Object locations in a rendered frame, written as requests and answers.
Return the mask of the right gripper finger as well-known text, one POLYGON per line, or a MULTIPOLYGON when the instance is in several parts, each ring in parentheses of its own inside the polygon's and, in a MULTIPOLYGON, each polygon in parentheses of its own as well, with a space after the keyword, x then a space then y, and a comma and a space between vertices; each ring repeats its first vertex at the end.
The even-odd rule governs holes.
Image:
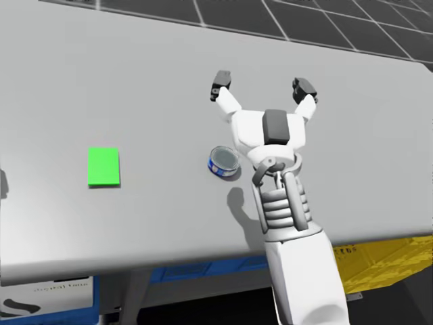
POLYGON ((318 103, 317 91, 306 79, 296 77, 292 82, 292 97, 297 104, 295 113, 300 115, 304 122, 309 122, 313 117, 318 103))
POLYGON ((227 123, 230 123, 233 115, 242 109, 229 90, 231 81, 230 71, 219 70, 214 77, 210 91, 210 101, 219 106, 221 118, 227 123))

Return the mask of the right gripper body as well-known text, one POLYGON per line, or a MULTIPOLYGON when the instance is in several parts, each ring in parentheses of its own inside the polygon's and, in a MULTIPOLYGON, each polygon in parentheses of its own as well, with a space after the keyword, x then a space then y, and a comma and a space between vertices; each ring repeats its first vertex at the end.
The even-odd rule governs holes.
POLYGON ((254 167, 268 157, 280 167, 291 167, 306 144, 305 121, 284 110, 237 111, 230 122, 235 149, 254 167))

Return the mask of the blue flat can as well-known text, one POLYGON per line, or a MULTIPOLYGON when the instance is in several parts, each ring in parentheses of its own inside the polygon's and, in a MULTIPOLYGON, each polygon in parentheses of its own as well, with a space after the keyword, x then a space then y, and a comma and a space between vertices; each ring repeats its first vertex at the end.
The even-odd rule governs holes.
POLYGON ((228 178, 237 174, 240 162, 233 149, 227 146, 216 146, 210 151, 207 166, 214 175, 228 178))

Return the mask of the green pad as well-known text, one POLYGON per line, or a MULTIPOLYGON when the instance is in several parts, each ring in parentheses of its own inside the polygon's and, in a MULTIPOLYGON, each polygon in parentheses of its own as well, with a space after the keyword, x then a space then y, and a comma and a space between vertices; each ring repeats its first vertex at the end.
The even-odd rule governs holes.
POLYGON ((91 187, 120 185, 118 148, 88 149, 87 185, 91 187))

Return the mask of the white box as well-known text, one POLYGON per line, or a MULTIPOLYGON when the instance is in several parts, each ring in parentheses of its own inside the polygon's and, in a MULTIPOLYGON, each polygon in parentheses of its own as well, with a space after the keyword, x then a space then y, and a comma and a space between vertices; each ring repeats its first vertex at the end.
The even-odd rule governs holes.
POLYGON ((0 320, 93 306, 93 278, 0 286, 0 320))

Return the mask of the yellow box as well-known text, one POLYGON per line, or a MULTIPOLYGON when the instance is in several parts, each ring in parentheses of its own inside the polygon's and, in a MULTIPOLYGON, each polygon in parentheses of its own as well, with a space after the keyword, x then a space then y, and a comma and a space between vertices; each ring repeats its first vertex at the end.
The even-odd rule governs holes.
POLYGON ((335 246, 347 294, 383 288, 432 265, 433 235, 335 246))

